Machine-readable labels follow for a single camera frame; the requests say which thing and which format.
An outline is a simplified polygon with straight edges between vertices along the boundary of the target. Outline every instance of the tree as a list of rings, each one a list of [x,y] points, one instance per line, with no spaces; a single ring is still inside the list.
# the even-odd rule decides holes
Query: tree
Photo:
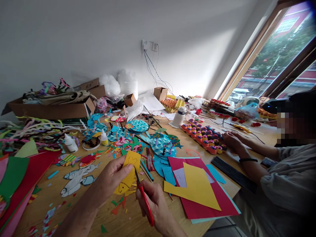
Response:
[[[285,35],[274,32],[250,65],[250,68],[257,69],[251,75],[263,79],[258,88],[252,90],[253,95],[260,95],[260,88],[270,76],[275,72],[283,71],[315,35],[313,17],[305,20],[296,32],[290,31]]]

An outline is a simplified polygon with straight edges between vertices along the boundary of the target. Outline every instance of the white bottle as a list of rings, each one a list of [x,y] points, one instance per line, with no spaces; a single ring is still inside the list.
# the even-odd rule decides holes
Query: white bottle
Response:
[[[101,131],[101,143],[102,143],[102,146],[108,146],[109,145],[108,136],[106,135],[106,133],[104,132],[103,129]]]
[[[187,112],[186,107],[182,106],[182,107],[178,108],[178,112],[174,116],[174,119],[172,121],[172,125],[175,127],[180,127],[183,123],[186,112]]]
[[[69,152],[74,153],[78,150],[75,140],[65,133],[65,145],[67,146]]]

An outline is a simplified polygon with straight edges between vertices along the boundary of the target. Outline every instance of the black ruler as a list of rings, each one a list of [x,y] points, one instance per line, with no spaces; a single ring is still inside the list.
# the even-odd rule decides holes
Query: black ruler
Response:
[[[223,173],[225,173],[228,177],[238,183],[240,186],[248,189],[253,194],[256,193],[257,184],[250,180],[248,177],[244,176],[238,170],[227,164],[218,156],[215,156],[214,159],[211,161],[213,165],[219,168]]]

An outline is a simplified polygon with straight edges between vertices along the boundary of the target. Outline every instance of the white plastic bag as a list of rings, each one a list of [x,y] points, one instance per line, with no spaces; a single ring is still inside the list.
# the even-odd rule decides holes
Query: white plastic bag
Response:
[[[202,98],[193,98],[188,100],[188,102],[194,105],[197,109],[201,108],[202,104],[204,103],[204,99]]]
[[[126,108],[127,113],[127,122],[135,118],[137,115],[139,115],[143,109],[144,109],[144,100],[145,97],[141,97],[137,100],[135,104],[133,104],[131,107]]]
[[[112,75],[103,75],[99,78],[99,85],[104,85],[105,94],[108,97],[115,97],[121,93],[119,83]]]
[[[134,71],[120,70],[118,73],[118,83],[122,94],[125,96],[134,94],[135,99],[138,99],[138,81]]]

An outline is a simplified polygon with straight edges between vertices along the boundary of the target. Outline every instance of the power outlet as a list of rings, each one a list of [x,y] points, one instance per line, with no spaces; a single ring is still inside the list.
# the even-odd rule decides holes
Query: power outlet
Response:
[[[144,52],[144,50],[147,52],[147,50],[148,50],[148,44],[149,44],[148,41],[142,40],[142,52]]]
[[[151,50],[154,51],[154,52],[158,52],[158,44],[155,43],[155,42],[153,42],[153,43],[152,43],[152,49],[151,49]]]

